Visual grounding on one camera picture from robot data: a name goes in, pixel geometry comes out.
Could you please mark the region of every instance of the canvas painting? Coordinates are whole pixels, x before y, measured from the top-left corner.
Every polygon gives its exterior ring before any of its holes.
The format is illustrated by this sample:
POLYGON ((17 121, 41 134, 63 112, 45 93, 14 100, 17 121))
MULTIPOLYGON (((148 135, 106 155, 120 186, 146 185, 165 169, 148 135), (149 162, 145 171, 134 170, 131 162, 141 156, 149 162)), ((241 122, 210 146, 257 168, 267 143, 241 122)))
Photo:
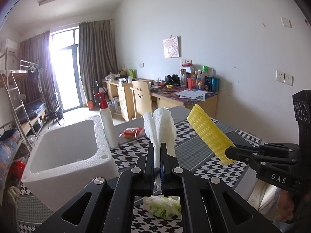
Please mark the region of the canvas painting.
POLYGON ((179 57, 178 37, 170 37, 168 39, 165 39, 163 40, 163 44, 165 58, 179 57))

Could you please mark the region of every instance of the smiley face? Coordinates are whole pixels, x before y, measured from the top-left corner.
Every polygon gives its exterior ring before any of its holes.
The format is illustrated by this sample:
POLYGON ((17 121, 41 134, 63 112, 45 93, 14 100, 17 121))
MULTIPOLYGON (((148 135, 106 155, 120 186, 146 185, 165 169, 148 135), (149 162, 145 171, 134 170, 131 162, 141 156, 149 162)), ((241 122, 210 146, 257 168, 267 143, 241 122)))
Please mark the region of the smiley face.
MULTIPOLYGON (((140 90, 140 92, 142 91, 142 89, 139 89, 139 88, 137 88, 137 90, 138 91, 140 90)), ((139 98, 142 98, 142 95, 139 95, 139 93, 137 93, 137 95, 139 96, 139 98)))

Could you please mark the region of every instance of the metal ladder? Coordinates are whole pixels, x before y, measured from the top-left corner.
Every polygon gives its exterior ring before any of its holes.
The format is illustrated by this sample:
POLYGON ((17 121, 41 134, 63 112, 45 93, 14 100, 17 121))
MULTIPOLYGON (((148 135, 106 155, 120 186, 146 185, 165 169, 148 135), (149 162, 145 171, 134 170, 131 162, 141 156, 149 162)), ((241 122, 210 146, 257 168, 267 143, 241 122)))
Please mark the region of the metal ladder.
MULTIPOLYGON (((5 64, 7 64, 7 55, 5 56, 5 64)), ((30 153, 32 151, 32 146, 30 144, 30 142, 28 141, 27 137, 26 137, 26 134, 24 133, 23 131, 23 128, 21 126, 21 123, 18 119, 18 116, 17 116, 17 113, 16 111, 18 111, 20 108, 23 109, 23 112, 24 112, 24 115, 26 116, 27 118, 27 124, 30 125, 30 128, 32 130, 32 133, 35 135, 36 139, 38 138, 38 135, 37 133, 35 132, 31 122, 30 122, 30 119, 29 119, 29 116, 27 115, 27 112, 26 112, 26 109, 25 109, 25 105, 24 105, 24 102, 23 102, 23 99, 26 99, 26 96, 25 95, 22 95, 18 86, 17 86, 17 83, 16 83, 16 80, 14 78, 14 73, 11 73, 10 70, 6 70, 5 69, 5 76, 7 77, 7 83, 5 83, 5 80, 4 80, 4 77, 3 77, 3 74, 1 74, 1 77, 2 77, 2 84, 4 85, 5 87, 5 91, 6 91, 6 94, 7 94, 7 97, 9 98, 9 103, 10 103, 10 109, 11 109, 11 112, 13 114, 13 117, 15 119, 15 123, 18 127, 18 130, 21 134, 21 139, 23 141, 23 143, 26 145, 26 148, 28 150, 28 152, 30 153), (9 89, 9 74, 11 74, 12 78, 13 78, 13 81, 14 81, 14 87, 13 88, 10 88, 9 89), (11 95, 10 95, 10 92, 11 91, 14 91, 14 90, 17 90, 18 91, 18 96, 17 96, 17 99, 19 103, 21 103, 21 105, 19 105, 17 108, 14 107, 13 105, 13 102, 12 102, 12 98, 11 98, 11 95)))

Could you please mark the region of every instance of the human hand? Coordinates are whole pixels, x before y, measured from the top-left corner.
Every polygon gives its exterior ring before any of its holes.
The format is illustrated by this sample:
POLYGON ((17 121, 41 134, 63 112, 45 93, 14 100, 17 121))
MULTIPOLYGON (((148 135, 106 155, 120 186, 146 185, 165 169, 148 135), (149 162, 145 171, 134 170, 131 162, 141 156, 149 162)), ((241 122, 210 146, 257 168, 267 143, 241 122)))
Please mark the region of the human hand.
POLYGON ((286 222, 293 219, 294 202, 290 194, 285 190, 280 190, 279 198, 276 203, 276 218, 280 222, 286 222))

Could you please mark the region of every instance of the white cloth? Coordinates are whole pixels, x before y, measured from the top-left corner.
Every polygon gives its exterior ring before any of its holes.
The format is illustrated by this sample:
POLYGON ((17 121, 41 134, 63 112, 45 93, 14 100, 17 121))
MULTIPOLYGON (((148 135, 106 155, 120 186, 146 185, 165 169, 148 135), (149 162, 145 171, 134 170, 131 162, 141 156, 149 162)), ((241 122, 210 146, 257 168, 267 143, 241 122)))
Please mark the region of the white cloth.
MULTIPOLYGON (((153 144, 154 168, 160 168, 160 144, 166 143, 167 154, 175 157, 176 127, 171 111, 159 108, 144 114, 146 136, 153 144)), ((161 191, 160 176, 156 176, 157 190, 161 191)))

